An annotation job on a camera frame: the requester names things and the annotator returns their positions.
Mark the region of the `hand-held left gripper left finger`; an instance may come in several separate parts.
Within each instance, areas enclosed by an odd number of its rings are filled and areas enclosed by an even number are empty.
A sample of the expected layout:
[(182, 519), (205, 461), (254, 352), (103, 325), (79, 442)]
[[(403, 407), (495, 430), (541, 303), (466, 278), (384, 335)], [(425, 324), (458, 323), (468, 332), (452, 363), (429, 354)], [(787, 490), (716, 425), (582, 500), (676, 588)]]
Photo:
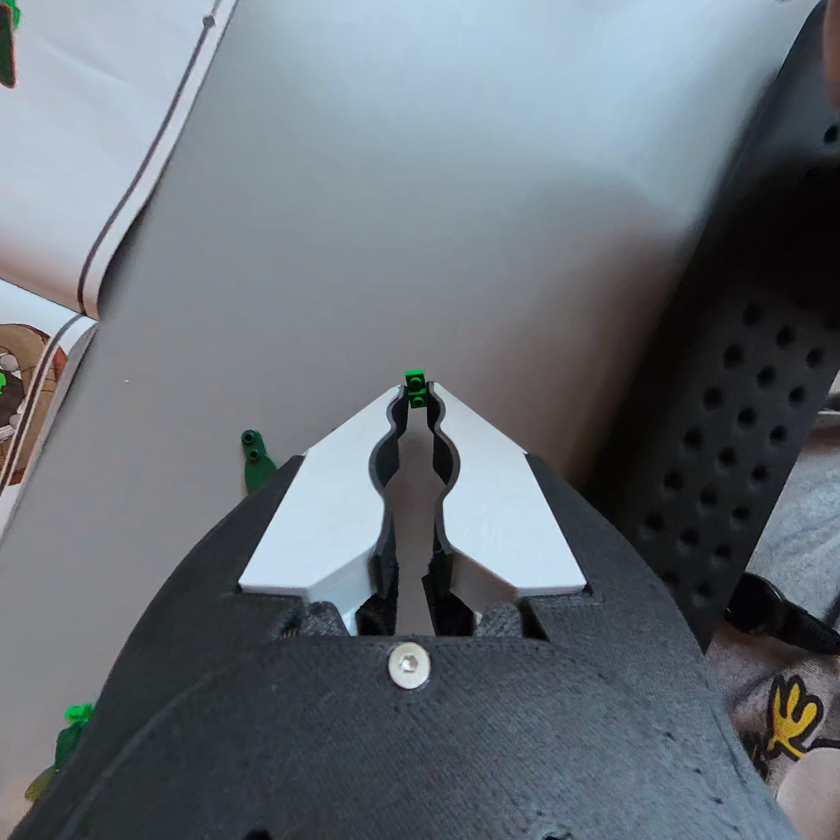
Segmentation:
[(310, 447), (239, 588), (327, 602), (351, 635), (393, 635), (398, 563), (385, 488), (400, 468), (402, 434), (396, 386)]

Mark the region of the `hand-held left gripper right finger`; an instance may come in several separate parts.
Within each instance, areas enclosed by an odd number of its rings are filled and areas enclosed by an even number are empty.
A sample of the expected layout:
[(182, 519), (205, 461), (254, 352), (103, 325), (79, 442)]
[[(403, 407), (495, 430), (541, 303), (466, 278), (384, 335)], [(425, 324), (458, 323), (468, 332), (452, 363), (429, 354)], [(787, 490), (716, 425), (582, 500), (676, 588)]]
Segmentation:
[(427, 387), (443, 488), (423, 589), (434, 633), (468, 636), (501, 603), (580, 595), (587, 580), (527, 452), (441, 384)]

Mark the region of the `single dark green lego leaf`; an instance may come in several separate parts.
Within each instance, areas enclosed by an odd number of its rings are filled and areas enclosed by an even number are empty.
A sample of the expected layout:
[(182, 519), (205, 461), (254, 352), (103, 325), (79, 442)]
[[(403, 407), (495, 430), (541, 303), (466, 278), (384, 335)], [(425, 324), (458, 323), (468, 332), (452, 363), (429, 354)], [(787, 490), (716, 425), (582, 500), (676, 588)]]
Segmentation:
[(277, 465), (269, 457), (261, 433), (246, 429), (240, 436), (244, 456), (244, 483), (249, 495), (265, 485), (277, 471)]

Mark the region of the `dark green lego leaf assembly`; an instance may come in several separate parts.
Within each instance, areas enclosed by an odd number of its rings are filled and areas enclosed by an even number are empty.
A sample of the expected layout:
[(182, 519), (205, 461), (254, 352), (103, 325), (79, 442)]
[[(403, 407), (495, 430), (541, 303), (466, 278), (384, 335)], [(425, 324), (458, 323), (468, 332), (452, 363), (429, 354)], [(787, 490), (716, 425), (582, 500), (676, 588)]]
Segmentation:
[(43, 798), (51, 781), (62, 771), (72, 753), (77, 749), (95, 710), (96, 705), (93, 703), (73, 705), (66, 709), (64, 714), (66, 725), (56, 736), (53, 762), (28, 786), (24, 793), (26, 802), (35, 804)]

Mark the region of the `open lego instruction booklet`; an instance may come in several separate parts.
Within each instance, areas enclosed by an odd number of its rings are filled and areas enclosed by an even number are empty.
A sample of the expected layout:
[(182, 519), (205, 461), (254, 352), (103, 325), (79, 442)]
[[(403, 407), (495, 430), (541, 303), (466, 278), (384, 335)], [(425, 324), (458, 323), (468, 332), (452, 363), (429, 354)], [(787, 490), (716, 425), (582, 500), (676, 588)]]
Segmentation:
[(236, 6), (1, 2), (1, 533)]

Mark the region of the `grey printed shirt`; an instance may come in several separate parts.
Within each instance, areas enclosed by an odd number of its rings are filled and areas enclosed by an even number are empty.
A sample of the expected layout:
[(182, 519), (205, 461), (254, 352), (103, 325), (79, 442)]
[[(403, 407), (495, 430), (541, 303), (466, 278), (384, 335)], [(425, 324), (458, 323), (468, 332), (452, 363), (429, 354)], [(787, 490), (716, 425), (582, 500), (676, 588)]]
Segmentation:
[(707, 660), (754, 769), (802, 838), (839, 838), (835, 381)]

